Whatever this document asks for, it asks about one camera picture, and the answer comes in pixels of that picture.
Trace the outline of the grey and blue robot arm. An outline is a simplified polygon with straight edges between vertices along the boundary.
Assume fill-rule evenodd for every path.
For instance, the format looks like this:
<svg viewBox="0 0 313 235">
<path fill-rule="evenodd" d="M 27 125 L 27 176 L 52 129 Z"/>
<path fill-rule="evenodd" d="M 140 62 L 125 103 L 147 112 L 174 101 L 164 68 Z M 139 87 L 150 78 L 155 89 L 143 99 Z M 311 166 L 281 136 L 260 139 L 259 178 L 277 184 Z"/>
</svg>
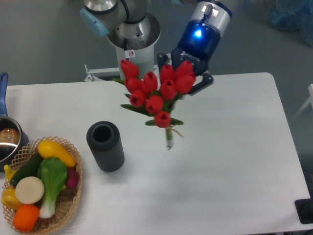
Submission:
<svg viewBox="0 0 313 235">
<path fill-rule="evenodd" d="M 213 84 L 208 63 L 232 18 L 232 12 L 221 1 L 200 0 L 170 55 L 154 56 L 154 45 L 160 37 L 158 20 L 146 10 L 143 0 L 86 0 L 80 16 L 96 35 L 107 36 L 115 47 L 118 61 L 130 60 L 139 68 L 139 77 L 154 69 L 155 60 L 161 69 L 170 62 L 177 69 L 190 61 L 195 75 L 202 81 L 189 95 Z"/>
</svg>

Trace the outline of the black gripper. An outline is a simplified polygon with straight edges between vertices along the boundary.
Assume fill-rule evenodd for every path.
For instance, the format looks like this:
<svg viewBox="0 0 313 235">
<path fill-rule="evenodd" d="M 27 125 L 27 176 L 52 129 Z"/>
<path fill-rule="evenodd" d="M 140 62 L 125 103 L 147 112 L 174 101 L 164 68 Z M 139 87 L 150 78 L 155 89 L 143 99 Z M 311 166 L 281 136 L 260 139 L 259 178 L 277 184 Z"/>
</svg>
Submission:
<svg viewBox="0 0 313 235">
<path fill-rule="evenodd" d="M 202 80 L 194 85 L 189 95 L 195 95 L 213 84 L 207 73 L 209 60 L 223 36 L 232 12 L 217 0 L 199 0 L 177 47 L 171 53 L 156 56 L 159 72 L 165 65 L 177 69 L 184 61 L 192 63 L 193 71 Z"/>
</svg>

